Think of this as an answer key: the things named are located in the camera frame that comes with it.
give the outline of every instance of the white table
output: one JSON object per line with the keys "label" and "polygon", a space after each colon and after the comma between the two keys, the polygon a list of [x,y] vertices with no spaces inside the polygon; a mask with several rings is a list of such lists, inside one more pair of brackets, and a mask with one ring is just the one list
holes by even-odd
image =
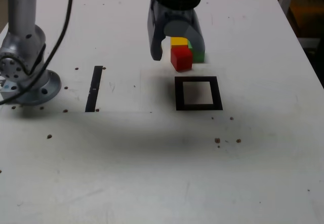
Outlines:
{"label": "white table", "polygon": [[[38,0],[47,51],[66,5]],[[181,74],[168,39],[150,57],[148,6],[74,0],[50,65],[69,89],[0,111],[0,223],[324,223],[324,92],[277,0],[202,0],[209,63]],[[217,76],[224,110],[176,111],[174,76]]]}

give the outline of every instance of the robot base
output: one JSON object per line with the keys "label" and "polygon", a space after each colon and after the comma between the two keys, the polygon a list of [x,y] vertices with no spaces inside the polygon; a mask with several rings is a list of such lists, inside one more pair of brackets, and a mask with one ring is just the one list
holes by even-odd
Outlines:
{"label": "robot base", "polygon": [[[55,72],[51,70],[48,70],[47,72],[49,73],[49,80],[45,85],[39,88],[33,88],[18,99],[12,101],[12,103],[34,106],[45,103],[54,98],[61,89],[61,80]],[[6,81],[0,89],[3,99],[9,98],[18,92],[19,89],[17,84],[11,81]]]}

